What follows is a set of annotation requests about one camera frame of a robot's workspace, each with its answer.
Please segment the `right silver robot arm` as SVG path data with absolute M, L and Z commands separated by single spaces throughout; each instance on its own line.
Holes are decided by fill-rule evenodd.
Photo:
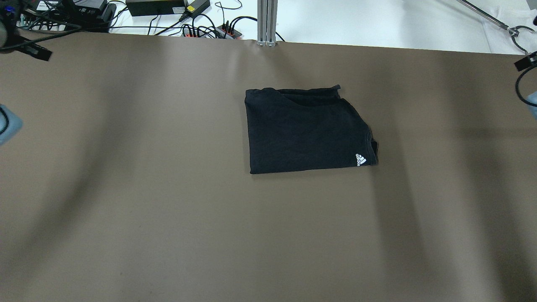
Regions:
M 535 91 L 532 94 L 529 94 L 526 99 L 530 103 L 530 105 L 528 105 L 529 112 L 533 118 L 537 120 L 537 92 Z

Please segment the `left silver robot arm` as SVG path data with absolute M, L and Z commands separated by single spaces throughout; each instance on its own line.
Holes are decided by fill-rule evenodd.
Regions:
M 5 145 L 22 128 L 23 121 L 5 105 L 0 106 L 0 145 Z

